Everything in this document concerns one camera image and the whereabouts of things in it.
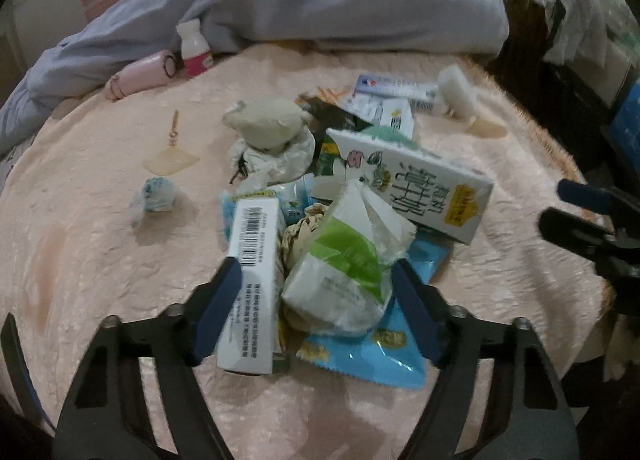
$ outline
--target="stain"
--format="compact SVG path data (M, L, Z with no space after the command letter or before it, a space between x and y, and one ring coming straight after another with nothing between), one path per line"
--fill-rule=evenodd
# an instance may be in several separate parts
M36 254L29 271L30 285L33 285L33 301L28 293L22 294L26 316L31 319L40 335L44 335L49 320L51 303L58 284L60 256L68 233L61 225L49 226L38 242Z

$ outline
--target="screw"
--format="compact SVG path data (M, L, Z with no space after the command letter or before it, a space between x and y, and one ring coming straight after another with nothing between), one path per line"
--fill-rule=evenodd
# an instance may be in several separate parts
M453 317L465 318L469 315L465 307L460 307L460 305L452 305L449 307L449 313Z
M120 318L116 315L108 315L102 320L102 328L113 328L121 323Z
M520 330L529 330L532 327L532 324L526 317L517 317L513 320L513 326Z
M178 317L184 314L184 307L181 303L174 303L166 308L165 313L169 317Z

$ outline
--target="barcode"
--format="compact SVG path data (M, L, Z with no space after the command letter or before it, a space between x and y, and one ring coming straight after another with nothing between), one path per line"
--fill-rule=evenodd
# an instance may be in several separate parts
M412 110L427 110L428 112L433 111L433 102L431 101L411 99L409 100L409 105L411 106Z
M382 101L376 106L376 113L373 116L372 124L379 125L380 119L382 119Z
M258 257L258 243L260 241L260 223L262 221L261 207L247 207L242 210L244 227L241 233L241 245L238 261L243 267L255 267Z
M401 120L400 117L392 117L391 118L391 128L393 130L399 130L401 122L402 122L402 120Z

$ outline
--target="blanket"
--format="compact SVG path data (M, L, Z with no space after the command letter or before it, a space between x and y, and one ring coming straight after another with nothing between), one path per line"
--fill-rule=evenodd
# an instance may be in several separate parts
M96 95L45 126L0 196L0 321L9 311L15 314L35 388L52 421L102 318L144 319L184 301L224 257L220 194L234 172L227 152L235 134L222 124L229 106L249 97L294 98L317 86L341 88L361 72L427 81L455 61L416 53L300 54L260 45L188 82L116 103ZM478 317L528 317L562 374L597 320L600 280L586 260L543 242L536 221L542 209L561 204L556 181L577 179L577 170L481 69L462 65L481 86L484 108L500 116L509 133L479 139L449 119L417 117L424 148L495 180L472 244L454 247L434 283L449 302ZM201 160L172 177L179 188L175 210L149 214L133 230L128 205L149 178L142 161L166 146L174 109L180 110L179 145ZM142 362L154 431L160 445L172 448L151 361ZM486 367L479 371L467 445L481 422ZM298 360L280 377L228 374L216 368L215 358L196 369L236 458L262 460L396 458L436 374L430 367L428 385L413 392ZM13 400L5 375L0 368L0 389Z
M312 40L324 49L497 54L502 0L121 0L46 50L0 110L0 155L39 129L63 99L87 94L127 63L178 50L178 23L199 17L214 52Z

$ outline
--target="chinese characters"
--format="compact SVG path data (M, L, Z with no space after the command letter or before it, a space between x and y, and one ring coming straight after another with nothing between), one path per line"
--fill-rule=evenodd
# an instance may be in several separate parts
M396 173L391 202L396 211L424 216L425 212L444 211L449 188L438 183L438 177L425 169L400 163L402 173Z

